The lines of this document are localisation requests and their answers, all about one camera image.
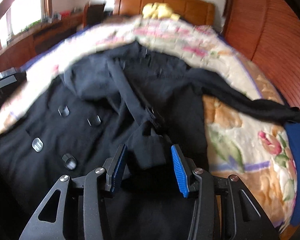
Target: blanket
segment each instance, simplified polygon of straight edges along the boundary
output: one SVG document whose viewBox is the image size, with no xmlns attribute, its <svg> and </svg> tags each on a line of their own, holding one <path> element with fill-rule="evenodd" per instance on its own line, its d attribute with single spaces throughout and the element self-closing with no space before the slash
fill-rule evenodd
<svg viewBox="0 0 300 240">
<path fill-rule="evenodd" d="M 84 55 L 138 40 L 149 49 L 183 59 L 191 67 L 218 72 L 230 86 L 254 100 L 283 103 L 273 85 L 251 61 L 226 45 L 209 26 L 135 17 L 101 24 L 66 39 L 27 70 L 27 82 L 0 110 L 0 134 L 9 129 L 51 81 Z M 295 163 L 283 127 L 239 113 L 203 96 L 208 160 L 213 175 L 237 174 L 274 226 L 290 222 L 297 191 Z"/>
</svg>

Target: window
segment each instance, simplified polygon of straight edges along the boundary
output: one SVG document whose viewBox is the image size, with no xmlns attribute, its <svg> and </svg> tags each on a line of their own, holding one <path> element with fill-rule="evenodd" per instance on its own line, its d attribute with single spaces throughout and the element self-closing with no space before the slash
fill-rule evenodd
<svg viewBox="0 0 300 240">
<path fill-rule="evenodd" d="M 7 44 L 9 33 L 18 34 L 26 26 L 41 19 L 41 0 L 15 0 L 0 20 L 0 40 Z"/>
</svg>

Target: metal screw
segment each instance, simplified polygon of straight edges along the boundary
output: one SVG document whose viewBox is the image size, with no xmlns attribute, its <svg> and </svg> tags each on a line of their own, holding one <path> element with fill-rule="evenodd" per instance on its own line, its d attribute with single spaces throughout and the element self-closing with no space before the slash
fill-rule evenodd
<svg viewBox="0 0 300 240">
<path fill-rule="evenodd" d="M 195 173 L 195 174 L 202 174 L 203 172 L 204 172 L 204 170 L 201 169 L 201 168 L 195 168 L 195 169 L 194 169 L 194 173 Z"/>
<path fill-rule="evenodd" d="M 96 168 L 94 172 L 96 174 L 101 174 L 101 173 L 104 173 L 104 171 L 105 171 L 105 168 L 100 167 L 100 168 Z"/>
<path fill-rule="evenodd" d="M 62 182 L 66 182 L 68 179 L 69 179 L 69 176 L 68 176 L 68 175 L 62 175 L 62 176 L 60 177 L 60 180 L 61 180 Z"/>
<path fill-rule="evenodd" d="M 230 179 L 231 179 L 232 181 L 238 181 L 238 180 L 239 180 L 239 177 L 238 177 L 237 175 L 235 175 L 235 174 L 232 174 L 232 175 L 230 175 Z"/>
</svg>

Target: wooden desk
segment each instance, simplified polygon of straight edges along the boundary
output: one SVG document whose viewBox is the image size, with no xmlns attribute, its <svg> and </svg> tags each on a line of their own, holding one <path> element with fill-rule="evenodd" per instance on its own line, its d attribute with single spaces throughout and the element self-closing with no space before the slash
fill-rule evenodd
<svg viewBox="0 0 300 240">
<path fill-rule="evenodd" d="M 12 67 L 21 67 L 33 57 L 74 34 L 80 24 L 82 13 L 51 24 L 34 26 L 28 32 L 22 33 L 0 51 L 0 72 Z"/>
</svg>

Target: yellow plush toy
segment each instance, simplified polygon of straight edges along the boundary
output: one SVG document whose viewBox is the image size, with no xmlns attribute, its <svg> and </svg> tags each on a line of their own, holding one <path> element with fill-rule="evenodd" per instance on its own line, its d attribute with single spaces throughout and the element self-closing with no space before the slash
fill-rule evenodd
<svg viewBox="0 0 300 240">
<path fill-rule="evenodd" d="M 173 10 L 167 3 L 148 3 L 144 6 L 142 15 L 144 18 L 171 18 L 176 21 L 180 18 L 180 15 L 173 13 Z"/>
</svg>

